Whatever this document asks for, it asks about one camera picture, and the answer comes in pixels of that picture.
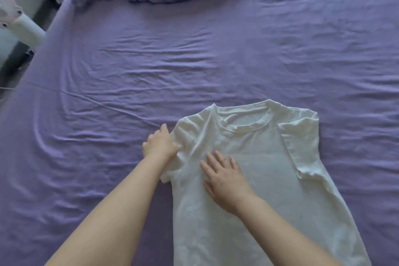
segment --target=mattress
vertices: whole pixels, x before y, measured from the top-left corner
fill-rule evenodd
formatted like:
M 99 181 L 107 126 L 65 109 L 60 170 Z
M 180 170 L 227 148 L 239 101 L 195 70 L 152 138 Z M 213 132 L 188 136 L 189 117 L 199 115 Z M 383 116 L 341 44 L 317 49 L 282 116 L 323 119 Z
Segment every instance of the mattress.
M 0 119 L 0 259 L 43 265 L 166 122 L 268 98 L 320 155 L 374 266 L 399 260 L 398 0 L 65 0 Z M 135 265 L 172 265 L 159 184 Z

